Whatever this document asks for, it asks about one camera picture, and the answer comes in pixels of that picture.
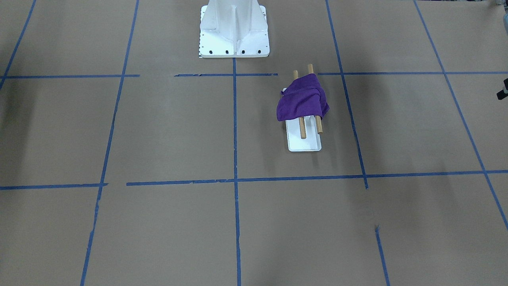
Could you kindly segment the purple towel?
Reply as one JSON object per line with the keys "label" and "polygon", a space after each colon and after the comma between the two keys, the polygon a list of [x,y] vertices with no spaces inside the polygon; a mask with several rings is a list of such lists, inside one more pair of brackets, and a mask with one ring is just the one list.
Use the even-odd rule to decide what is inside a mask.
{"label": "purple towel", "polygon": [[330,107],[318,77],[314,73],[295,79],[281,91],[276,116],[278,121],[289,121],[303,116],[324,118]]}

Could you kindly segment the white towel rack base tray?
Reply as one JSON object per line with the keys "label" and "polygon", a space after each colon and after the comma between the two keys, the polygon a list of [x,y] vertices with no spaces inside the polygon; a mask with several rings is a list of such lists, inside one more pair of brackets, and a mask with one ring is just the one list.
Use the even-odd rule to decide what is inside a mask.
{"label": "white towel rack base tray", "polygon": [[299,120],[284,121],[287,133],[287,148],[290,152],[314,152],[321,150],[321,135],[316,131],[314,116],[304,116],[306,139],[300,138]]}

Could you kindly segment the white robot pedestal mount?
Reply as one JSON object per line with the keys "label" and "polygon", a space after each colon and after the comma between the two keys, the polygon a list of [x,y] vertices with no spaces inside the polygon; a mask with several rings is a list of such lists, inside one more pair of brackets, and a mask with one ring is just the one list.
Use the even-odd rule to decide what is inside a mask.
{"label": "white robot pedestal mount", "polygon": [[266,8],[257,0],[210,0],[200,16],[200,58],[269,56]]}

